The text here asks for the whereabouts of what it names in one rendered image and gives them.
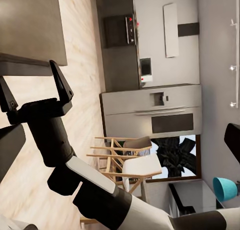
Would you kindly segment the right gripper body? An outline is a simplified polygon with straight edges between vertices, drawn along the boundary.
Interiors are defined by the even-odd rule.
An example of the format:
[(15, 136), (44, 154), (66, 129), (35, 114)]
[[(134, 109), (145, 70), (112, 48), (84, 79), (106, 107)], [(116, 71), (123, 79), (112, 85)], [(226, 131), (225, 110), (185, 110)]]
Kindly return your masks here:
[(39, 104), (23, 107), (18, 115), (8, 116), (11, 125), (28, 123), (39, 150), (51, 150), (59, 147), (68, 139), (62, 116), (73, 107), (72, 102)]

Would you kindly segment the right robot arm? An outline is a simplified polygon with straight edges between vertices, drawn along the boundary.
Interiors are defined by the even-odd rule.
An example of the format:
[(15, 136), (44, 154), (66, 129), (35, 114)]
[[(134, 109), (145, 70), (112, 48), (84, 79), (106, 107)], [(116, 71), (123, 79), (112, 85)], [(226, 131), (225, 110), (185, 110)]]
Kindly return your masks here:
[(240, 230), (240, 208), (209, 211), (171, 218), (164, 210), (123, 190), (116, 181), (78, 158), (68, 141), (62, 116), (73, 107), (74, 93), (58, 64), (50, 60), (57, 98), (25, 103), (21, 109), (0, 75), (0, 107), (11, 125), (28, 123), (47, 167), (54, 167), (48, 187), (72, 196), (81, 214), (96, 219), (110, 230)]

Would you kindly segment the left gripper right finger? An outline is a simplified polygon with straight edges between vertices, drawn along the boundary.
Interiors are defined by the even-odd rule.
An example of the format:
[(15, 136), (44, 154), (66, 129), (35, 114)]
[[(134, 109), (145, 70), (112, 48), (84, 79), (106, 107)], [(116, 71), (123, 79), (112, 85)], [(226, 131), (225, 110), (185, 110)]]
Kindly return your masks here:
[(228, 123), (224, 141), (240, 163), (240, 125)]

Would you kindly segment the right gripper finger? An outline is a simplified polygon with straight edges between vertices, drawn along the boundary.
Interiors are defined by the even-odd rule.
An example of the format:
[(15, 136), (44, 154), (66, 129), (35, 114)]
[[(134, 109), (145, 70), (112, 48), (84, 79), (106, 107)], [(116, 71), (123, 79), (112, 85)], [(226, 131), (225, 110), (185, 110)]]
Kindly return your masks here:
[(51, 66), (54, 81), (59, 94), (59, 101), (64, 102), (66, 104), (71, 102), (74, 93), (70, 85), (68, 84), (63, 72), (61, 71), (60, 67), (55, 61), (50, 60), (49, 64)]
[(7, 116), (18, 115), (17, 104), (11, 90), (9, 89), (5, 79), (0, 75), (0, 107), (2, 112), (6, 112)]

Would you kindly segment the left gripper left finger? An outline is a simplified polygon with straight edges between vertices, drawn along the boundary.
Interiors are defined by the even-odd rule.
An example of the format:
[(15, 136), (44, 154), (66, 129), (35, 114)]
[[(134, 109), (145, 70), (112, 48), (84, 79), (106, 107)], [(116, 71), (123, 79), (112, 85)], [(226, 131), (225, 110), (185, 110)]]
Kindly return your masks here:
[(22, 123), (0, 128), (0, 183), (25, 143)]

